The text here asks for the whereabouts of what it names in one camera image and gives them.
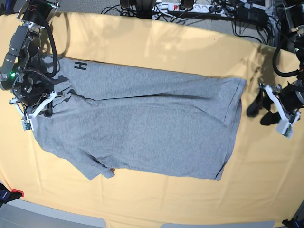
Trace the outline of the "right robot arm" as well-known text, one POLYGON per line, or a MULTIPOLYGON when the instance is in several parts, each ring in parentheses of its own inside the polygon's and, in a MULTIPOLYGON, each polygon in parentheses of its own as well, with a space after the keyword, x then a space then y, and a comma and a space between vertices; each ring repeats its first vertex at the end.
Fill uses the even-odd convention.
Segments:
POLYGON ((40 114, 51 116, 53 100, 64 96, 63 92, 54 91, 53 80, 58 59, 50 23, 58 7, 58 0, 25 1, 17 13, 22 24, 13 34, 0 68, 0 87, 13 93, 9 103, 20 113, 24 131, 37 129, 36 117, 40 114), (47 32, 53 54, 50 73, 43 73, 36 63, 42 49, 40 36, 43 29, 47 32))

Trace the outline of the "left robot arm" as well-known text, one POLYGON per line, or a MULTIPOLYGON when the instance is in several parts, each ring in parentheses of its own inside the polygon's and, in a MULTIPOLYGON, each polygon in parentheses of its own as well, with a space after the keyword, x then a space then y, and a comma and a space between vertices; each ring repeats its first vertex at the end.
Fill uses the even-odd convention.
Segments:
POLYGON ((280 41, 272 57, 272 67, 277 76, 282 78, 296 77, 292 83, 282 87, 260 83, 255 100, 247 108, 247 117, 254 118, 261 109, 268 112, 260 120, 261 125, 276 125, 276 130, 286 138, 293 135, 293 126, 300 120, 300 110, 304 107, 304 8, 302 0, 285 0, 276 6, 280 16, 276 21, 280 41), (283 72, 278 68, 278 57, 281 49, 293 43, 294 52, 299 61, 299 68, 283 72))

